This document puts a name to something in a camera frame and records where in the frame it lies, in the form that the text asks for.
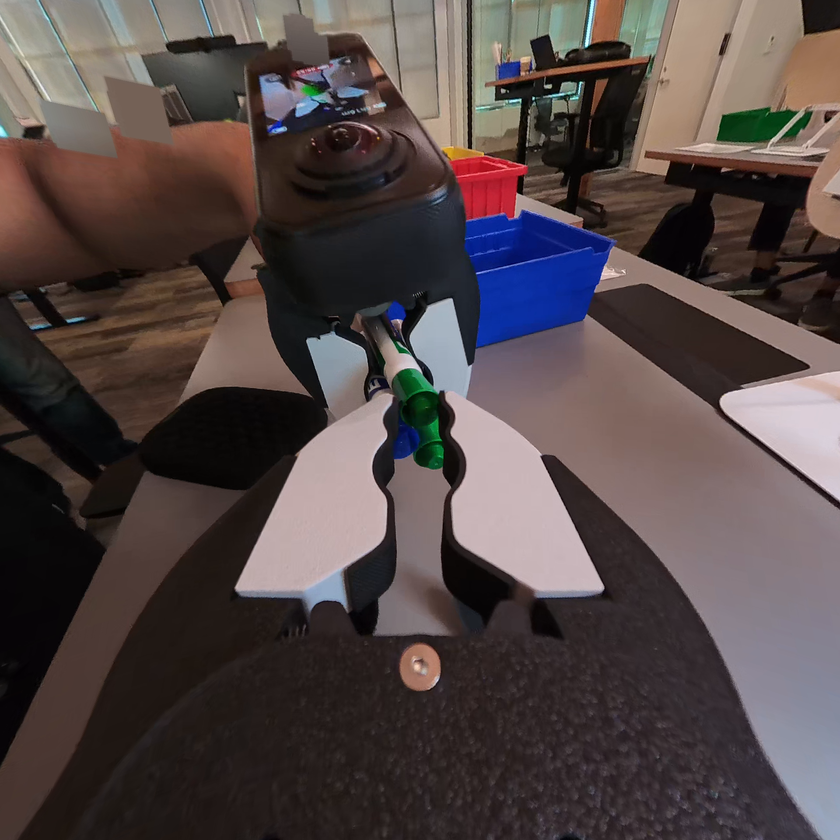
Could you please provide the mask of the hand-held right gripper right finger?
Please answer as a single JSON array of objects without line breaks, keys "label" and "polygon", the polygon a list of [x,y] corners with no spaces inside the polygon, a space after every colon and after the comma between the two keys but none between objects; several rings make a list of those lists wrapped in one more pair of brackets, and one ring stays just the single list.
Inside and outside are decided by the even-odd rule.
[{"label": "hand-held right gripper right finger", "polygon": [[603,595],[553,480],[557,459],[455,392],[439,396],[439,418],[449,485],[440,556],[456,601],[488,621],[503,602]]}]

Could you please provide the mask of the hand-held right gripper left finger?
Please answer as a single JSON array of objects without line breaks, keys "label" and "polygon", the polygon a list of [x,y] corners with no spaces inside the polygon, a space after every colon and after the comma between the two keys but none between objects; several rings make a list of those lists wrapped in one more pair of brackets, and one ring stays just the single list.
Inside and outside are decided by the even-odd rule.
[{"label": "hand-held right gripper left finger", "polygon": [[396,572],[393,442],[398,404],[378,395],[297,454],[235,584],[242,597],[321,602],[358,613]]}]

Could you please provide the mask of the green dry erase marker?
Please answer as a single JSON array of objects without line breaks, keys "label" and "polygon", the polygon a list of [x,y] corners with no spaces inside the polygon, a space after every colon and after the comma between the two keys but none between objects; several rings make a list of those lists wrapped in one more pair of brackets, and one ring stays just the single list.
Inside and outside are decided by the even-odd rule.
[{"label": "green dry erase marker", "polygon": [[381,372],[398,405],[402,404],[405,422],[419,433],[415,463],[431,470],[443,468],[445,451],[438,427],[438,392],[386,315],[363,318],[363,326]]}]

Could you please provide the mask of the blue dry erase marker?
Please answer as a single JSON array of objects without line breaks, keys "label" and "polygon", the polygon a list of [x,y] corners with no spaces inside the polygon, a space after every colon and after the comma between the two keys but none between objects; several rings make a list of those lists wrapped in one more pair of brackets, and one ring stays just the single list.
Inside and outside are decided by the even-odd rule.
[{"label": "blue dry erase marker", "polygon": [[[394,391],[383,373],[370,372],[364,383],[364,398],[372,401],[379,395],[394,396]],[[405,459],[414,456],[419,448],[419,433],[403,418],[402,404],[397,408],[397,434],[393,445],[395,459]]]}]

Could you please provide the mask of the person's left forearm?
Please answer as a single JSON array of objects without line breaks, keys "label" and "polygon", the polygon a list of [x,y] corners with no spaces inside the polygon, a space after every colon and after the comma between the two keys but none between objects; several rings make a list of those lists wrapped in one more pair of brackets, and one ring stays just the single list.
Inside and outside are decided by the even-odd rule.
[{"label": "person's left forearm", "polygon": [[2,293],[163,269],[250,235],[258,214],[246,125],[198,122],[171,136],[156,143],[113,129],[116,157],[2,139]]}]

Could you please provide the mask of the blue plastic bin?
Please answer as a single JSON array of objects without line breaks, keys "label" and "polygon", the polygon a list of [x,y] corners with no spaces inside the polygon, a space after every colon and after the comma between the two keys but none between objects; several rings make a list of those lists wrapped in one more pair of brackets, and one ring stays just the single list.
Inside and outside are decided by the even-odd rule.
[{"label": "blue plastic bin", "polygon": [[583,320],[614,241],[523,211],[467,221],[465,246],[478,279],[482,348]]}]

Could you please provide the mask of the red plastic bin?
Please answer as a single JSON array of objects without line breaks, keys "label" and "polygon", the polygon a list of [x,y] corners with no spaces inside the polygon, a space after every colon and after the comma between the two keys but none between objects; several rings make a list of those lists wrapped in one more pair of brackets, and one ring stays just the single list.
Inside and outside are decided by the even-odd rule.
[{"label": "red plastic bin", "polygon": [[520,180],[528,167],[481,155],[450,160],[463,196],[467,220],[504,215],[514,218]]}]

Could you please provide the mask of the black display screen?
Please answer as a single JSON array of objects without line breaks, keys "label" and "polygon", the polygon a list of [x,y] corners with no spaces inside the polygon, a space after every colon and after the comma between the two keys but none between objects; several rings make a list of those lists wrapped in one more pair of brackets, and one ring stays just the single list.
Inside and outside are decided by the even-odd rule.
[{"label": "black display screen", "polygon": [[267,49],[264,41],[238,44],[234,36],[168,42],[141,59],[158,88],[174,87],[195,122],[236,120],[246,95],[245,66]]}]

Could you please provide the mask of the black backpack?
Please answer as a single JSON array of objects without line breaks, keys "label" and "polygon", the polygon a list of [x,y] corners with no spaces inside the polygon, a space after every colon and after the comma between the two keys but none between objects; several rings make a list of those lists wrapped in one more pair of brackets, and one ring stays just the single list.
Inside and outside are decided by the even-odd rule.
[{"label": "black backpack", "polygon": [[694,279],[714,228],[710,204],[678,203],[661,218],[637,255],[652,265]]}]

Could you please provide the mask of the black office chair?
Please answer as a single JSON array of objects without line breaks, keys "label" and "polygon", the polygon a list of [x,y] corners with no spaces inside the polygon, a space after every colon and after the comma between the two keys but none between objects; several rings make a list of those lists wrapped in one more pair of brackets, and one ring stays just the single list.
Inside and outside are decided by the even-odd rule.
[{"label": "black office chair", "polygon": [[647,75],[649,59],[621,69],[610,77],[584,127],[581,115],[564,114],[566,141],[552,144],[542,153],[543,165],[562,174],[566,196],[553,206],[575,214],[582,209],[595,219],[594,226],[606,226],[606,210],[600,203],[573,191],[582,178],[617,168],[624,158],[625,129],[634,101]]}]

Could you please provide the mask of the wooden standing desk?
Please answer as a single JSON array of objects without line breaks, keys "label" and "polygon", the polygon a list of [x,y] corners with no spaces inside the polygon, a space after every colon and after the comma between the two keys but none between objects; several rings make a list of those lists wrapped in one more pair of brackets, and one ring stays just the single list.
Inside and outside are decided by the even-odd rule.
[{"label": "wooden standing desk", "polygon": [[[579,111],[576,114],[565,114],[580,114],[585,127],[594,107],[599,102],[606,81],[621,69],[642,64],[646,59],[649,59],[650,64],[651,56],[629,57],[628,59],[575,66],[562,64],[551,70],[532,71],[518,77],[487,82],[486,87],[494,90],[497,101],[519,100],[520,102],[515,161],[520,164],[526,162],[530,111],[536,100],[548,97],[553,89],[559,88],[565,83],[581,83],[583,89]],[[581,188],[576,183],[573,184],[572,188],[575,193],[581,193]]]}]

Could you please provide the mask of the person's leg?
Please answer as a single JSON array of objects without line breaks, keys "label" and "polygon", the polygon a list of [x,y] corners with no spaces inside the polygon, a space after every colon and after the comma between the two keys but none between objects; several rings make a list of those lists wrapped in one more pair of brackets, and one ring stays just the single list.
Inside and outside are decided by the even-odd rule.
[{"label": "person's leg", "polygon": [[138,447],[35,336],[7,294],[1,297],[1,383],[12,399],[10,413],[80,476],[96,480]]}]

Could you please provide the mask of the black bag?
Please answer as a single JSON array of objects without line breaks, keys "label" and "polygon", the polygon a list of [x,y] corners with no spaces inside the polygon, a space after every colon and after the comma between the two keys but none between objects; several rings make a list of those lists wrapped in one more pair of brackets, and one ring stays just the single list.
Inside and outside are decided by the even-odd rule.
[{"label": "black bag", "polygon": [[632,47],[628,43],[619,40],[606,40],[571,49],[565,54],[563,61],[568,66],[596,64],[628,59],[631,54]]}]

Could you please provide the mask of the wooden office desk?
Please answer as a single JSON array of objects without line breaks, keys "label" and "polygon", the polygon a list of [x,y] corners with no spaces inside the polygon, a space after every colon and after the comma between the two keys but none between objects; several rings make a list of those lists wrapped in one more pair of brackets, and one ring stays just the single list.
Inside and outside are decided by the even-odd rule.
[{"label": "wooden office desk", "polygon": [[692,205],[708,207],[714,196],[803,208],[821,155],[796,159],[750,151],[722,153],[648,150],[646,161],[666,162],[665,183],[693,191]]}]

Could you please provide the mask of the green plastic bin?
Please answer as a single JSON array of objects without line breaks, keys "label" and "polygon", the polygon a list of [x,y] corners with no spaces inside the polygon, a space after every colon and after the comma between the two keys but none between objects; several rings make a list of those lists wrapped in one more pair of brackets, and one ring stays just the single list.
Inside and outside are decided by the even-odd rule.
[{"label": "green plastic bin", "polygon": [[729,112],[721,115],[718,126],[718,142],[727,144],[768,143],[787,125],[785,139],[794,138],[807,126],[811,119],[808,111],[771,108],[757,108],[747,111]]}]

